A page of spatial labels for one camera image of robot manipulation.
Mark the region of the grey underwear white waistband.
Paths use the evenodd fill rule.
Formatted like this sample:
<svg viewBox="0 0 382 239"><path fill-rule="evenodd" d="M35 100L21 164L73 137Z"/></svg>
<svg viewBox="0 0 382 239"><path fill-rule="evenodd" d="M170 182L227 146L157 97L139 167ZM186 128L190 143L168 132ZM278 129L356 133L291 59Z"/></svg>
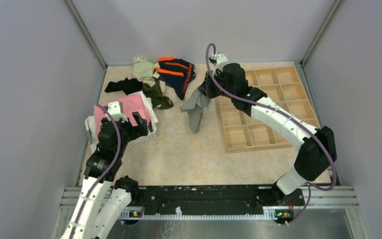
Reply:
<svg viewBox="0 0 382 239"><path fill-rule="evenodd" d="M199 131L204 108L207 108L211 99L206 95L206 90L198 87L181 106L182 113L188 114L190 131L196 134Z"/></svg>

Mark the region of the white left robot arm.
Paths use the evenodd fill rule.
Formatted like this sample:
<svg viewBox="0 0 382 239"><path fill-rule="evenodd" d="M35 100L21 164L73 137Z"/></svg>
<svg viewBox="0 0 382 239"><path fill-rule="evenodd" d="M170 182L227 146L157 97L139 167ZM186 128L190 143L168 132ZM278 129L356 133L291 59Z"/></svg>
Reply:
<svg viewBox="0 0 382 239"><path fill-rule="evenodd" d="M63 239L105 239L126 206L139 201L138 182L128 176L115 179L129 142L149 133L138 112L102 119L96 150L86 163L76 207Z"/></svg>

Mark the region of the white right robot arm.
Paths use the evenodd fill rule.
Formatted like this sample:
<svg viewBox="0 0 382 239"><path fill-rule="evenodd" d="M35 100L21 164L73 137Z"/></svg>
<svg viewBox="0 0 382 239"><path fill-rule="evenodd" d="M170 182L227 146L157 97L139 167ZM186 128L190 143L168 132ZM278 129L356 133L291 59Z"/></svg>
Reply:
<svg viewBox="0 0 382 239"><path fill-rule="evenodd" d="M229 98L237 110L278 132L298 151L293 167L272 186L272 200L276 204L285 205L297 188L311 186L327 168L336 172L332 129L307 124L284 110L266 92L249 84L240 64L226 61L208 68L197 91L207 99Z"/></svg>

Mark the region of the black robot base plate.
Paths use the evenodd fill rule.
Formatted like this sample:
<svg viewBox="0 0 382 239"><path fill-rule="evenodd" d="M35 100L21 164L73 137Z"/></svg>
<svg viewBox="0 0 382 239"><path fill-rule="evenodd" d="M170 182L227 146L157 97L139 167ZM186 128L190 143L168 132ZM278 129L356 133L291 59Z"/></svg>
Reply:
<svg viewBox="0 0 382 239"><path fill-rule="evenodd" d="M261 215L268 206L285 209L303 206L301 189L284 196L269 185L141 186L132 196L131 207L146 216L173 215L177 208L190 216Z"/></svg>

